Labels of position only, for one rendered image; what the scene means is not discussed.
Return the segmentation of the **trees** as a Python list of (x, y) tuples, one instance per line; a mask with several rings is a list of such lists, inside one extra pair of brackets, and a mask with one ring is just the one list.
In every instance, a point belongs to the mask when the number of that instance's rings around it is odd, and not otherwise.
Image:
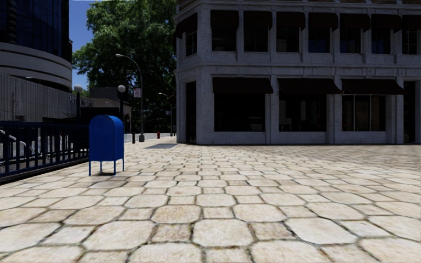
[[(139, 88), (137, 62), (143, 77), (144, 132), (170, 131), (170, 105), (165, 96), (176, 90), (173, 49), (176, 0), (96, 1), (87, 10), (93, 39), (73, 54), (73, 66), (88, 78), (88, 87), (120, 84)], [(129, 97), (132, 127), (141, 131), (141, 98)]]

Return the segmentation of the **blue letter box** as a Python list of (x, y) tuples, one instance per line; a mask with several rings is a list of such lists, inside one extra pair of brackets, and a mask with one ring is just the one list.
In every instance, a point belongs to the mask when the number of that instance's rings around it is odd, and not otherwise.
[(124, 129), (123, 122), (115, 116), (97, 115), (89, 123), (89, 176), (91, 162), (113, 161), (116, 174), (116, 161), (122, 160), (124, 170)]

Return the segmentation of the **grey street lamp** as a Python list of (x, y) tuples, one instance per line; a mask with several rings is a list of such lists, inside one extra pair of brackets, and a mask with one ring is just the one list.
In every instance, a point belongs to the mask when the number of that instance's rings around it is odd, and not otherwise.
[(138, 92), (134, 92), (134, 95), (135, 94), (138, 94), (138, 98), (141, 98), (141, 110), (140, 110), (140, 114), (141, 114), (141, 132), (140, 132), (140, 135), (139, 135), (139, 141), (140, 142), (144, 142), (145, 141), (145, 136), (144, 136), (144, 110), (143, 110), (143, 99), (144, 99), (143, 90), (144, 89), (143, 89), (143, 77), (142, 77), (142, 74), (141, 74), (140, 67), (139, 67), (139, 65), (137, 64), (137, 62), (135, 60), (133, 60), (132, 58), (130, 58), (130, 57), (126, 56), (126, 55), (115, 54), (115, 56), (116, 57), (119, 57), (119, 58), (127, 58), (127, 59), (129, 59), (130, 61), (132, 61), (133, 63), (135, 63), (135, 65), (136, 65), (136, 67), (138, 69), (138, 78), (140, 79), (140, 87), (138, 88)]
[(170, 98), (167, 94), (161, 93), (161, 92), (159, 92), (158, 94), (165, 96), (168, 100), (169, 105), (170, 105), (170, 136), (173, 137), (173, 135), (174, 135), (174, 133), (173, 133), (173, 104), (170, 101)]

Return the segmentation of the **dark building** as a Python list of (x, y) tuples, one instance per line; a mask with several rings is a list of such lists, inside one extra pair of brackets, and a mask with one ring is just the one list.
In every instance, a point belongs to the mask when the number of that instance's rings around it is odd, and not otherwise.
[(132, 130), (132, 108), (129, 106), (130, 91), (122, 93), (115, 87), (94, 87), (88, 97), (80, 97), (80, 121), (88, 124), (96, 115), (112, 115), (124, 123), (124, 132)]

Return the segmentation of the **glass tower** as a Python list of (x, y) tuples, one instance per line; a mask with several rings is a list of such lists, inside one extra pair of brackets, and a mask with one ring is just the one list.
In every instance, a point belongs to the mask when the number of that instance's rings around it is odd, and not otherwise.
[(76, 115), (69, 0), (0, 0), (0, 121)]

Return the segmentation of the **pale stone building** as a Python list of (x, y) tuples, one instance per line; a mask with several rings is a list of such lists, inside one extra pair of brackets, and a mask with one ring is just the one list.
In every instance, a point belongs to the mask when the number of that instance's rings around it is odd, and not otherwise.
[(177, 141), (421, 144), (421, 0), (177, 0)]

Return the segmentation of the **dark stairway railing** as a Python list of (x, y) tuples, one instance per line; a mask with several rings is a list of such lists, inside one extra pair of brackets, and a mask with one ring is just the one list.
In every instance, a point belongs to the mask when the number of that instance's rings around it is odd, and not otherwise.
[(80, 121), (76, 85), (76, 123), (0, 122), (0, 184), (43, 169), (89, 161), (89, 123)]

